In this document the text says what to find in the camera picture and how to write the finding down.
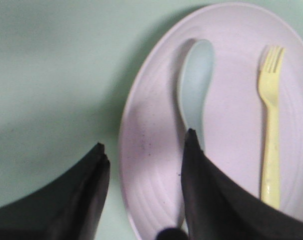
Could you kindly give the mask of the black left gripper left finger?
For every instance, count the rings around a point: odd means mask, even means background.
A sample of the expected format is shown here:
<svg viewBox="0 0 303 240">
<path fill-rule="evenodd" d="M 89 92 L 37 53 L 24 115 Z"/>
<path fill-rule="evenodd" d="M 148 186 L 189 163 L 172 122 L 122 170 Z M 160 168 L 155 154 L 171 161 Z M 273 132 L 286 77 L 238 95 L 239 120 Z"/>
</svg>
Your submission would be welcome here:
<svg viewBox="0 0 303 240">
<path fill-rule="evenodd" d="M 105 205 L 110 161 L 97 143 L 36 192 L 0 208 L 0 240 L 93 240 Z"/>
</svg>

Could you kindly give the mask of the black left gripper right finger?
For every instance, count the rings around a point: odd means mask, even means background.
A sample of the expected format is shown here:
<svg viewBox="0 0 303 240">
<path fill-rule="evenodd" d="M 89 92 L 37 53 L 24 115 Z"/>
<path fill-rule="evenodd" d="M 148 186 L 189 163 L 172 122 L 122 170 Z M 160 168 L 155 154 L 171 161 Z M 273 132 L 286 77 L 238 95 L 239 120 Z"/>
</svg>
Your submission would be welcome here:
<svg viewBox="0 0 303 240">
<path fill-rule="evenodd" d="M 193 129 L 184 139 L 181 186 L 191 240 L 303 240 L 303 222 L 225 175 L 205 156 Z"/>
</svg>

